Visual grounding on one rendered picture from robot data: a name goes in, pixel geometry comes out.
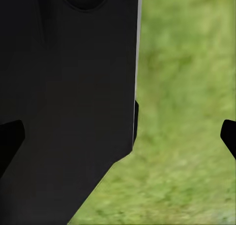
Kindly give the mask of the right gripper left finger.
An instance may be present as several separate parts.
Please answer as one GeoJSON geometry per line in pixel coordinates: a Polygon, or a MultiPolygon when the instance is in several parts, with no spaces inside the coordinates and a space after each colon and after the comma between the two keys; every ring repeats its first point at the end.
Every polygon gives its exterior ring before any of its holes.
{"type": "Polygon", "coordinates": [[[0,179],[26,137],[23,122],[0,125],[0,179]]]}

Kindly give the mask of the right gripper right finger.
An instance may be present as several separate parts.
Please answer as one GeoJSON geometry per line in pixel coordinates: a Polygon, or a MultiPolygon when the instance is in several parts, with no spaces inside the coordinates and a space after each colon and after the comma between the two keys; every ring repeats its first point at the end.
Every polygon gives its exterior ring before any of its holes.
{"type": "Polygon", "coordinates": [[[220,137],[236,159],[236,122],[224,120],[220,137]]]}

